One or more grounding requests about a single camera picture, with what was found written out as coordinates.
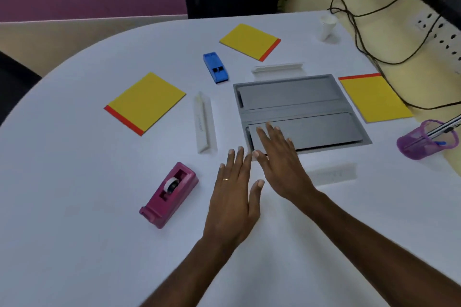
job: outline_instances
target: yellow notebook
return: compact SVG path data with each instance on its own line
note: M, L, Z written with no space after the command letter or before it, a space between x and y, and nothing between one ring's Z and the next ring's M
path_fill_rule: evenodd
M104 109L138 135L143 135L185 92L149 73Z
M413 116L379 73L338 79L367 123Z
M219 42L262 62L280 41L273 35L241 23Z

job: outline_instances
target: white paper cup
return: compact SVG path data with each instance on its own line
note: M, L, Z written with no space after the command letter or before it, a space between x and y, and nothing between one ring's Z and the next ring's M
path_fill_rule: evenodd
M323 42L331 34L333 28L335 28L336 23L338 22L337 18L333 15L323 15L320 17L320 32L318 34L318 39Z

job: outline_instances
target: purple pen holder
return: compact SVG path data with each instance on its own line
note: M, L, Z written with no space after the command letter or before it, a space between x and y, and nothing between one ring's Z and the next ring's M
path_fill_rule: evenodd
M437 136L433 140L427 133L443 123L438 120L425 120L413 131L397 139L397 147L400 152L413 160L420 160L428 155L440 152L444 149L455 148L458 143L458 134L454 131Z

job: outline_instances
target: forearm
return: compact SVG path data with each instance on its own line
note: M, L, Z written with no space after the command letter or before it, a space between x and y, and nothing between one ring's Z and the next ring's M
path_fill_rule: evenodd
M349 215L325 194L298 207L392 307L461 305L458 284Z
M141 307L194 307L232 255L212 240L200 239L184 261Z

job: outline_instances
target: hand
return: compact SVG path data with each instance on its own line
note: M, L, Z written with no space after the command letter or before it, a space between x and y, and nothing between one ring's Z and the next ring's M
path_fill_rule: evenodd
M291 139L285 140L280 128L274 129L269 122L266 123L266 129L269 137L260 127L256 129L256 132L267 156L260 150L254 151L253 155L261 165L274 191L300 207L303 202L315 198L319 191L315 189L311 179L304 171Z
M229 151L227 165L219 166L203 237L232 251L250 234L260 217L263 180L256 181L248 196L251 154L243 160L243 147Z

